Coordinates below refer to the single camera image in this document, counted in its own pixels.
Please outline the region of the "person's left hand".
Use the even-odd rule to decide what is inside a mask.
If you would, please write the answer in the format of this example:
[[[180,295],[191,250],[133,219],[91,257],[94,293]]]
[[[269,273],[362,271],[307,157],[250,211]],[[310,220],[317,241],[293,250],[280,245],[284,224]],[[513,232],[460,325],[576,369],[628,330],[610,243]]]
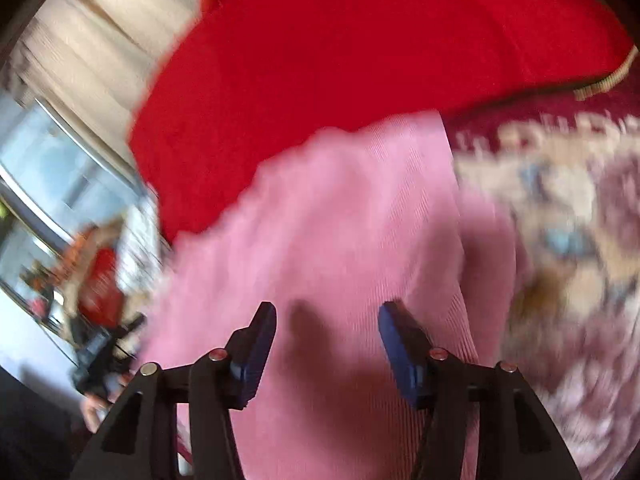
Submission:
[[[119,375],[115,379],[113,387],[108,392],[107,399],[103,399],[94,393],[84,395],[80,401],[80,411],[87,429],[92,434],[95,434],[99,430],[106,413],[128,386],[131,378],[132,375],[130,373]]]

